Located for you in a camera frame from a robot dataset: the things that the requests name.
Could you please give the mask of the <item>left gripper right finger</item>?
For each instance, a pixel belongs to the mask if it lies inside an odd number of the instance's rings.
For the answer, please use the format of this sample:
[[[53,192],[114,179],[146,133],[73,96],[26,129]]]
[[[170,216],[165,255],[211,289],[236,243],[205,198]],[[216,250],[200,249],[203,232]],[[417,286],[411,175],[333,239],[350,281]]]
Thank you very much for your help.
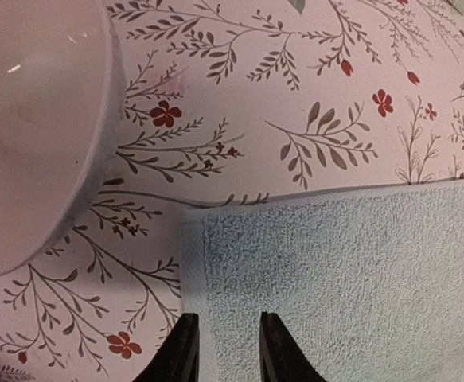
[[[261,313],[259,359],[262,381],[326,382],[275,313]]]

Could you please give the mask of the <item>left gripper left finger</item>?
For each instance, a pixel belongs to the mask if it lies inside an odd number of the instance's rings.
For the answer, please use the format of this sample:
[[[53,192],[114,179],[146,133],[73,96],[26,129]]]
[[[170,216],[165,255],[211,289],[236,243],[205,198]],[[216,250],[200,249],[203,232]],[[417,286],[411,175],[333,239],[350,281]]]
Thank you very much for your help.
[[[134,382],[197,382],[199,377],[199,316],[185,313]]]

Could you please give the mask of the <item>light blue towel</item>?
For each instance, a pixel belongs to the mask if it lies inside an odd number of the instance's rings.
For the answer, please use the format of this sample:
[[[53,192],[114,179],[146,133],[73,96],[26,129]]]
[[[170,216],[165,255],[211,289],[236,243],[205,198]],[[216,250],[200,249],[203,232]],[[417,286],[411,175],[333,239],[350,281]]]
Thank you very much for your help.
[[[464,180],[190,210],[181,304],[203,381],[257,381],[283,320],[328,381],[464,381]]]

